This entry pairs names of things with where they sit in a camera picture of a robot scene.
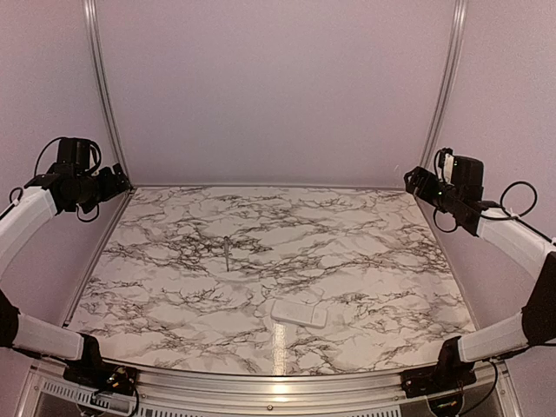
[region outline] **white marble pattern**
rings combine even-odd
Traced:
[[[325,308],[327,326],[273,321],[276,299]],[[158,188],[133,197],[70,328],[157,367],[338,374],[434,361],[473,324],[410,195]]]

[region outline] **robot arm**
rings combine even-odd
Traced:
[[[436,366],[404,373],[403,387],[410,397],[473,383],[468,375],[476,361],[511,357],[556,338],[553,242],[518,215],[507,213],[502,202],[481,200],[482,162],[453,156],[451,149],[442,149],[437,156],[440,158],[437,164],[435,157],[435,173],[417,167],[405,175],[406,191],[432,205],[435,213],[450,213],[458,227],[499,248],[536,283],[526,306],[516,315],[445,341]]]
[[[28,182],[21,195],[0,214],[0,279],[23,245],[55,215],[76,212],[78,207],[89,213],[101,202],[131,188],[119,164],[96,173],[101,160],[96,143],[77,138],[57,140],[56,162],[46,174]],[[91,156],[96,160],[92,168]],[[99,389],[106,387],[115,372],[114,366],[103,362],[94,337],[20,313],[1,290],[0,347],[65,361],[69,365],[67,379]],[[132,372],[136,371],[125,369],[125,373]],[[121,394],[133,393],[132,384],[118,385]]]

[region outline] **black cable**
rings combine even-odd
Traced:
[[[9,213],[11,210],[13,210],[14,207],[15,207],[14,204],[10,204],[6,210],[0,212],[0,220],[2,220],[6,215],[8,215],[8,213]]]
[[[23,188],[15,187],[10,191],[10,204],[14,202],[14,191],[19,191],[19,195],[17,196],[16,200],[21,200],[21,197],[23,197]]]
[[[103,162],[103,153],[101,151],[100,146],[98,146],[98,144],[93,141],[89,141],[89,144],[92,146],[91,149],[93,150],[92,155],[93,155],[93,160],[95,161],[95,165],[93,165],[92,168],[85,171],[85,175],[93,174],[97,169],[100,168],[101,163]]]
[[[466,411],[462,412],[459,414],[459,416],[461,417],[462,415],[468,414],[471,411],[473,411],[475,408],[477,408],[478,406],[480,406],[483,402],[485,402],[486,400],[488,400],[488,397],[490,397],[492,395],[492,393],[494,392],[494,389],[496,389],[496,384],[498,383],[498,368],[496,367],[496,364],[494,362],[489,361],[488,363],[490,363],[493,368],[494,368],[494,384],[491,386],[490,390],[488,391],[488,393],[486,393],[486,395],[476,404],[474,404],[473,406],[471,406],[470,408],[468,408]]]
[[[79,217],[79,206],[77,206],[77,218],[79,219],[79,221],[83,223],[91,223],[94,222],[96,219],[98,219],[98,216],[101,214],[101,208],[99,207],[98,204],[95,207],[96,207],[96,214],[90,219],[83,219],[82,217]]]
[[[457,224],[457,223],[456,223],[456,225],[455,225],[452,229],[450,229],[450,230],[445,230],[445,229],[441,228],[441,227],[438,225],[438,223],[436,222],[436,215],[438,214],[438,212],[439,212],[439,210],[438,210],[437,208],[435,208],[435,209],[434,209],[434,212],[433,212],[433,222],[434,222],[434,226],[436,226],[436,228],[437,228],[440,232],[444,232],[444,233],[453,233],[453,232],[455,232],[455,231],[458,229],[458,227],[460,226],[460,225]]]
[[[46,144],[46,146],[43,148],[43,150],[41,150],[41,153],[38,154],[38,158],[36,159],[36,162],[35,162],[35,171],[33,171],[33,176],[34,176],[34,177],[36,176],[36,173],[37,173],[37,171],[38,171],[38,164],[39,164],[39,162],[41,161],[41,158],[43,157],[43,154],[44,154],[44,152],[46,151],[46,149],[48,149],[49,146],[50,146],[52,143],[61,141],[62,139],[63,139],[63,137],[57,137],[56,139],[52,139],[50,142],[48,142],[48,143]]]
[[[439,149],[436,151],[436,154],[434,154],[434,159],[433,159],[433,166],[434,166],[434,174],[436,175],[437,178],[439,178],[438,176],[438,156],[440,155],[440,152],[442,151],[442,149]],[[441,178],[442,182],[440,183],[440,190],[442,193],[444,193],[447,189],[447,182],[446,179],[444,177],[444,170],[442,170],[442,178]],[[525,185],[527,186],[532,192],[533,192],[533,202],[531,203],[531,206],[529,206],[529,208],[527,210],[525,210],[523,213],[520,213],[518,215],[512,215],[511,213],[508,212],[505,204],[504,204],[504,199],[506,198],[506,195],[508,192],[510,192],[511,189],[513,189],[514,187],[518,186],[518,185]],[[504,212],[504,214],[507,217],[491,217],[489,215],[483,215],[482,212],[476,211],[475,213],[477,213],[481,218],[486,219],[486,220],[490,220],[491,222],[507,222],[510,220],[515,220],[516,222],[518,222],[519,224],[521,224],[522,226],[528,228],[529,230],[531,230],[533,233],[535,233],[536,235],[542,237],[545,241],[554,244],[553,239],[551,239],[550,237],[548,237],[547,235],[545,235],[544,233],[542,233],[540,230],[536,229],[535,227],[531,226],[529,223],[523,221],[522,219],[520,219],[520,217],[523,217],[525,215],[528,215],[529,213],[531,213],[533,211],[533,209],[536,207],[537,202],[539,200],[539,194],[537,193],[537,189],[530,183],[527,181],[516,181],[516,182],[512,182],[510,185],[508,185],[506,187],[506,189],[504,189],[504,191],[502,192],[502,195],[500,196],[500,209]],[[438,211],[438,209],[436,209],[434,211],[433,214],[433,220],[434,220],[434,225],[436,226],[436,228],[438,228],[438,230],[444,232],[444,233],[453,233],[457,230],[458,225],[456,224],[454,229],[451,230],[444,230],[442,228],[440,228],[436,222],[436,212]]]
[[[533,192],[533,203],[531,204],[531,206],[529,206],[529,208],[527,210],[525,210],[523,213],[520,213],[518,215],[511,215],[511,213],[508,212],[506,206],[504,205],[504,198],[506,197],[506,194],[515,186],[517,185],[526,185],[527,187],[529,187],[532,192]],[[529,223],[523,221],[520,219],[520,217],[524,216],[524,215],[528,215],[529,213],[531,213],[531,211],[535,208],[535,206],[537,205],[537,201],[539,200],[539,194],[537,193],[537,189],[530,183],[527,181],[516,181],[516,182],[512,182],[510,185],[508,185],[506,187],[506,189],[504,190],[504,192],[502,193],[502,195],[500,196],[500,209],[504,212],[504,214],[507,215],[507,217],[490,217],[488,215],[483,215],[482,213],[480,214],[480,216],[483,219],[487,219],[487,220],[491,220],[494,222],[506,222],[508,220],[515,220],[517,223],[521,224],[522,226],[525,226],[526,228],[528,228],[529,230],[531,230],[532,232],[534,232],[536,235],[542,237],[545,241],[549,242],[549,243],[553,243],[553,240],[548,237],[547,235],[545,235],[544,233],[542,233],[540,230],[534,228],[533,226],[531,226]]]
[[[513,187],[515,187],[517,185],[526,185],[527,187],[529,187],[529,189],[533,192],[533,202],[531,203],[531,206],[529,206],[529,208],[527,210],[525,210],[523,213],[519,213],[518,215],[512,215],[510,212],[507,211],[506,205],[504,204],[504,198],[506,197],[506,194]],[[523,217],[524,215],[528,215],[529,213],[531,213],[531,211],[537,205],[538,200],[539,200],[539,194],[537,193],[537,189],[530,182],[527,182],[527,181],[512,182],[502,192],[502,195],[500,196],[500,202],[499,202],[501,210],[504,212],[505,215],[507,215],[507,217],[490,217],[488,215],[483,215],[483,214],[481,214],[480,216],[483,219],[492,220],[492,221],[495,221],[495,222],[507,222],[508,220],[518,220],[520,217]]]
[[[133,411],[131,412],[131,414],[128,415],[128,417],[133,417],[134,415],[137,415],[137,413],[139,412],[139,392],[137,391],[136,387],[133,387],[133,392],[136,395],[136,406],[133,409]]]

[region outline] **metal base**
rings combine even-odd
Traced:
[[[113,362],[118,365],[130,365]],[[471,416],[518,417],[520,411],[515,401],[512,384],[506,366],[498,364],[500,378],[499,395],[481,405]],[[301,416],[356,417],[390,413],[393,417],[431,415],[428,402],[435,398],[457,394],[451,391],[409,399],[401,389],[400,370],[360,374],[260,377],[225,374],[201,374],[154,367],[138,368],[137,390],[140,394],[138,416],[162,415],[172,417],[197,415],[198,417],[238,416]],[[36,361],[30,370],[18,416],[43,417],[41,414],[45,396],[63,398],[67,402],[90,401],[94,390],[65,381],[64,366],[51,361]],[[477,382],[464,388],[467,405],[480,400],[492,386],[493,370],[489,365],[475,369]],[[135,406],[133,397],[119,394],[100,394],[99,406],[109,410],[106,415],[128,415]]]
[[[416,369],[408,369],[401,373],[401,386],[408,398],[461,389],[462,387],[473,385],[477,382],[475,372],[471,370],[458,374],[451,381],[446,381],[444,387],[439,387],[431,378],[434,368],[435,365],[431,367],[418,367]]]
[[[106,367],[97,369],[94,373],[91,373],[89,370],[83,371],[78,367],[67,367],[63,371],[63,378],[80,386],[102,390],[103,386],[107,386],[107,380],[110,376],[118,374],[118,371],[122,368],[126,374],[126,383],[119,383],[116,387],[111,387],[109,390],[117,394],[132,396],[135,393],[135,381],[137,381],[137,369],[134,367],[106,364]]]

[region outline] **wall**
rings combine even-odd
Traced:
[[[51,138],[98,141],[113,163],[103,124],[80,2],[0,2],[0,196],[31,177],[36,157]],[[55,158],[45,154],[42,169]],[[31,239],[1,277],[12,303],[61,324],[63,313],[117,202],[84,224],[60,215]],[[0,409],[13,415],[29,361],[0,349]]]
[[[498,201],[527,180],[539,205],[526,218],[556,235],[556,4],[550,0],[471,0],[459,72],[439,147],[485,163],[485,198]],[[508,202],[525,208],[530,194]],[[440,234],[457,278],[484,327],[525,305],[533,279],[490,245],[463,231]],[[510,361],[525,416],[556,410],[556,349],[537,347]]]
[[[400,186],[434,111],[454,2],[98,6],[136,184]]]

